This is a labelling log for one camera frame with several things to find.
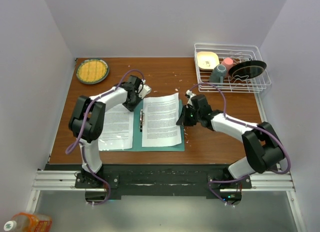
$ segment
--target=document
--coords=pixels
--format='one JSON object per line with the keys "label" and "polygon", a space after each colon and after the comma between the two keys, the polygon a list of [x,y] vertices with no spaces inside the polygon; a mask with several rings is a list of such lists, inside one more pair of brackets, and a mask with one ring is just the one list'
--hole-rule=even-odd
{"label": "document", "polygon": [[142,147],[162,147],[180,144],[181,129],[178,93],[171,96],[148,97],[143,100],[144,124]]}
{"label": "document", "polygon": [[132,148],[134,113],[122,104],[111,108],[104,115],[103,130],[98,138],[100,151]]}

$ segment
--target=white bottle cap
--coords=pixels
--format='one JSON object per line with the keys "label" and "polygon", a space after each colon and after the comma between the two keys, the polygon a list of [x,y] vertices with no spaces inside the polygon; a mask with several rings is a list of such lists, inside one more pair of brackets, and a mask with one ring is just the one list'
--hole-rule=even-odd
{"label": "white bottle cap", "polygon": [[17,227],[17,223],[16,221],[8,221],[5,225],[4,225],[4,231],[13,231],[15,228]]}

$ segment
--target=rack wire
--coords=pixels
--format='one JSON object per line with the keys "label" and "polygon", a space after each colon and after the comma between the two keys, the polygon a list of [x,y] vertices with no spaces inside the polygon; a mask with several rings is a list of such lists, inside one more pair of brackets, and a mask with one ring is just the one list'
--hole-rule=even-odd
{"label": "rack wire", "polygon": [[[211,74],[211,71],[202,71],[198,66],[197,53],[200,51],[214,52],[218,55],[220,61],[230,57],[233,59],[234,65],[244,61],[262,60],[256,46],[196,43],[194,45],[194,61],[198,83],[209,82]],[[228,76],[222,83],[215,83],[215,85],[223,92],[259,93],[271,85],[271,80],[267,70],[265,70],[261,75],[252,79]],[[200,85],[198,89],[199,92],[216,92],[214,88],[208,85]]]}

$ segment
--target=white wall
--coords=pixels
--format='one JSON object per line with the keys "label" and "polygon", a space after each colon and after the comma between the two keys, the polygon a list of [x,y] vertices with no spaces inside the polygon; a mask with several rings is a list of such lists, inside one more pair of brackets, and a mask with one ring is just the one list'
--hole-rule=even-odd
{"label": "white wall", "polygon": [[285,0],[46,0],[72,54],[192,56],[195,42],[260,46]]}
{"label": "white wall", "polygon": [[261,46],[272,88],[268,120],[292,160],[292,177],[310,232],[320,227],[320,0],[287,0]]}
{"label": "white wall", "polygon": [[0,228],[52,149],[73,57],[44,0],[0,0]]}

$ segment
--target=gray floor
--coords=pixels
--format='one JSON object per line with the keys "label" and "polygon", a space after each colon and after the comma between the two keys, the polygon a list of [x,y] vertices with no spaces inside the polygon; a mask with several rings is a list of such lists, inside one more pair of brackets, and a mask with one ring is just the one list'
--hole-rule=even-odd
{"label": "gray floor", "polygon": [[125,196],[87,205],[84,192],[42,192],[37,213],[51,232],[295,232],[285,192],[244,192],[235,208],[202,197]]}

